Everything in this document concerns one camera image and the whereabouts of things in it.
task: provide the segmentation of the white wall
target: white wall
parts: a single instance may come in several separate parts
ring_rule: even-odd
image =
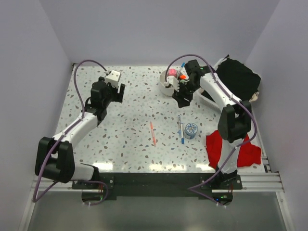
[[[38,0],[0,6],[0,230],[18,229],[38,141],[52,135],[71,65]]]
[[[281,0],[246,62],[262,75],[256,118],[298,231],[308,208],[307,11],[307,0]]]
[[[168,64],[186,53],[245,61],[279,0],[40,0],[69,59]]]

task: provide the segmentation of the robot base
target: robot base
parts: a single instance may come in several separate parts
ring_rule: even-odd
[[[116,200],[118,196],[152,196],[152,197],[199,197],[187,190],[189,187],[200,184],[210,178],[213,173],[100,173],[99,180],[108,185],[107,200]],[[214,198],[214,200],[227,204],[233,199],[231,192],[216,193],[212,190],[229,190],[243,188],[241,177],[230,178],[219,186],[210,184],[200,187],[200,192]],[[72,189],[97,190],[98,184],[88,184],[83,181],[73,182]],[[83,192],[82,200],[100,200],[98,192]]]

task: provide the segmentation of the marker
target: marker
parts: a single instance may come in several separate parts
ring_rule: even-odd
[[[156,147],[156,139],[155,139],[155,135],[154,135],[154,130],[153,130],[152,122],[150,122],[150,126],[151,126],[151,133],[152,133],[152,138],[153,138],[153,144],[154,144],[154,147]]]
[[[178,131],[178,134],[179,136],[181,137],[181,116],[178,115],[178,124],[179,124],[179,131]]]
[[[184,130],[183,130],[183,123],[181,123],[181,140],[182,140],[182,144],[184,144]]]
[[[179,68],[178,73],[177,73],[177,78],[179,78],[184,65],[185,65],[185,63],[182,63],[181,67]]]

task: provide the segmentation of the orange marker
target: orange marker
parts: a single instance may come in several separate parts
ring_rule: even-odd
[[[154,135],[154,130],[153,130],[152,122],[150,122],[150,126],[151,126],[151,133],[152,133],[152,138],[153,138],[153,144],[154,144],[154,147],[156,147],[156,139],[155,139],[155,135]]]

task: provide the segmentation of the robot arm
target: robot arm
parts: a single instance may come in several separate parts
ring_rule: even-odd
[[[229,95],[231,95],[236,101],[241,102],[241,104],[250,112],[251,104],[247,101],[242,102],[241,99],[234,96],[220,81],[215,72],[214,75],[216,76],[216,79],[214,80],[209,67],[200,66],[197,60],[189,61],[185,65],[185,70],[189,76],[189,81],[178,80],[178,86],[175,87],[177,90],[174,91],[172,96],[178,102],[179,108],[189,106],[193,99],[193,93],[201,87],[210,94],[221,110],[218,131],[223,138],[223,145],[221,157],[216,169],[218,170],[226,161],[234,146],[242,143],[247,132],[251,129],[250,116],[223,92],[223,90],[218,86],[218,82],[224,87]],[[230,176],[233,177],[236,176],[238,154],[239,149],[237,149],[232,157],[227,161],[221,170],[222,174],[230,174]]]
[[[58,157],[52,157],[47,161],[43,177],[62,183],[70,180],[98,180],[98,168],[90,165],[75,163],[73,149],[94,128],[104,120],[107,115],[107,107],[111,102],[122,102],[125,85],[119,86],[121,73],[108,72],[106,77],[99,77],[92,84],[91,96],[86,100],[85,111],[60,133],[52,138],[43,137],[38,144],[38,154],[35,165],[35,174],[38,176],[42,163],[51,149],[59,140],[59,144],[52,152],[58,152]]]

